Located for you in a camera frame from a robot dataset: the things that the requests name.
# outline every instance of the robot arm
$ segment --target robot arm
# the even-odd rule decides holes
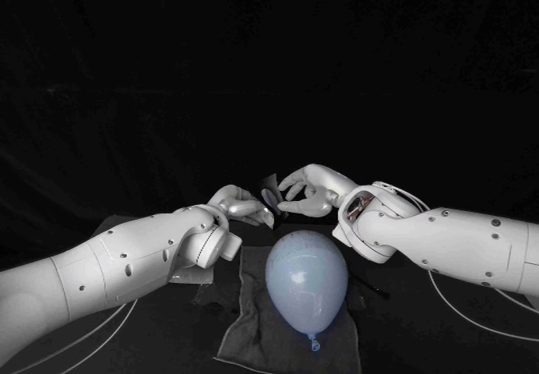
[[[164,286],[178,267],[230,261],[242,240],[227,218],[272,222],[253,200],[229,185],[207,205],[127,222],[69,251],[0,272],[0,367],[62,325]]]
[[[346,177],[315,164],[282,180],[281,190],[295,184],[286,200],[302,186],[318,191],[317,183],[323,203],[305,189],[307,198],[279,203],[278,208],[320,217],[328,210],[317,216],[318,207],[333,204],[338,208],[333,236],[366,259],[384,263],[399,250],[426,270],[539,296],[539,225],[445,208],[422,212],[393,186],[350,185]]]

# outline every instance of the black background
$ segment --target black background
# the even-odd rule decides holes
[[[537,7],[4,2],[0,269],[310,163],[539,221]]]

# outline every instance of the balloon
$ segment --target balloon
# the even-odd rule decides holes
[[[348,272],[333,241],[318,232],[284,235],[266,258],[266,290],[281,316],[312,341],[343,305]]]

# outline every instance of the gray towel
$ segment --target gray towel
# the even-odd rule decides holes
[[[265,266],[272,247],[242,247],[240,315],[222,339],[214,360],[255,372],[360,373],[356,325],[346,303],[328,328],[317,334],[320,351],[282,318],[266,293]]]

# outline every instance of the light blue balloon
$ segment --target light blue balloon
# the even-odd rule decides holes
[[[343,305],[348,272],[333,241],[301,230],[281,237],[266,258],[266,290],[284,319],[312,341]]]

